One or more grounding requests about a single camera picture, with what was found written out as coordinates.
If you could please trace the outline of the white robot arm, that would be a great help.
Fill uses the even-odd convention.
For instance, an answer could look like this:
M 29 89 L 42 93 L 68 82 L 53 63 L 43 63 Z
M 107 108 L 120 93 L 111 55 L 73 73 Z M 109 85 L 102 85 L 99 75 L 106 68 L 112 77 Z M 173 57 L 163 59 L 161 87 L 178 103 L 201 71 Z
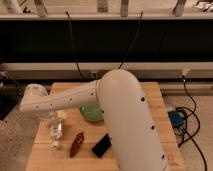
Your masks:
M 101 79 L 49 94 L 40 84 L 26 87 L 20 111 L 53 111 L 97 104 L 121 171 L 170 171 L 146 95 L 129 71 L 114 69 Z

